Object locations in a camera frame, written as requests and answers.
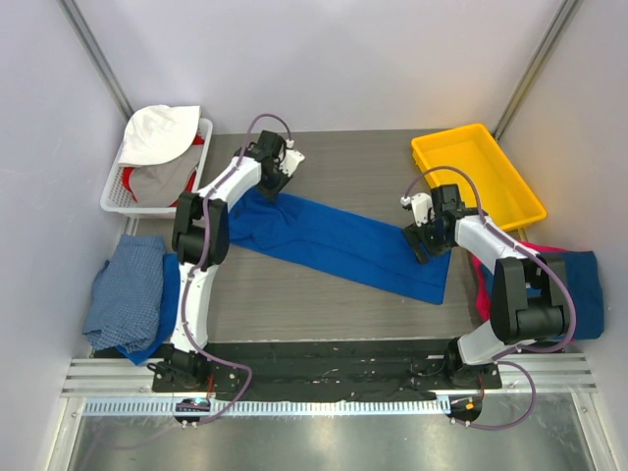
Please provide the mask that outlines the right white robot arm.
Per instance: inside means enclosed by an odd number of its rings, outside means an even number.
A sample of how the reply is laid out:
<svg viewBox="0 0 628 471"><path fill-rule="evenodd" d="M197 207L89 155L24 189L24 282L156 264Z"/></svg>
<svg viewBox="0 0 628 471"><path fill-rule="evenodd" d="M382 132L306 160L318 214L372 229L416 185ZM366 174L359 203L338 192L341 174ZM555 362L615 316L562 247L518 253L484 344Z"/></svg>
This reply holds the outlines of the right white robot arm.
<svg viewBox="0 0 628 471"><path fill-rule="evenodd" d="M575 306L565 297L565 266L559 256L526 248L484 210L466 206L455 184L404 194L400 204L413 215L402 233L420 263L460 247L493 276L489 320L447 345L443 375L449 385L474 388L505 354L572 335Z"/></svg>

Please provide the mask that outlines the blue printed t shirt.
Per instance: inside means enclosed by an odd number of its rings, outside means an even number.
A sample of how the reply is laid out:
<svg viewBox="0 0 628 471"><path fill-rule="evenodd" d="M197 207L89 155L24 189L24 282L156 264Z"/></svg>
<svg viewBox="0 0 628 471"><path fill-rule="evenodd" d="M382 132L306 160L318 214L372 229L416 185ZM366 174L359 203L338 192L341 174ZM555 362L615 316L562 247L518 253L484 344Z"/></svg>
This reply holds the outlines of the blue printed t shirt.
<svg viewBox="0 0 628 471"><path fill-rule="evenodd" d="M371 288L441 305L450 254L422 264L396 226L290 194L248 191L230 211L231 243Z"/></svg>

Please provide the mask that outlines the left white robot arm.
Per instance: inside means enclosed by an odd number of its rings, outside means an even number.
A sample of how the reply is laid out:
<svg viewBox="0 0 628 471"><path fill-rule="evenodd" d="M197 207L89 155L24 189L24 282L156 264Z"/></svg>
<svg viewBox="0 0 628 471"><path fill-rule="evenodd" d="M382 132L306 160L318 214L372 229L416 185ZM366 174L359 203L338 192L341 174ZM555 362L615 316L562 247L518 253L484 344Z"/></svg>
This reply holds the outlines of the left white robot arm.
<svg viewBox="0 0 628 471"><path fill-rule="evenodd" d="M230 248L229 214L251 189L274 201L304 156L292 137L261 131L244 144L212 182L178 200L172 247L180 262L182 287L177 321L162 375L178 388L201 390L209 378L204 347L212 286Z"/></svg>

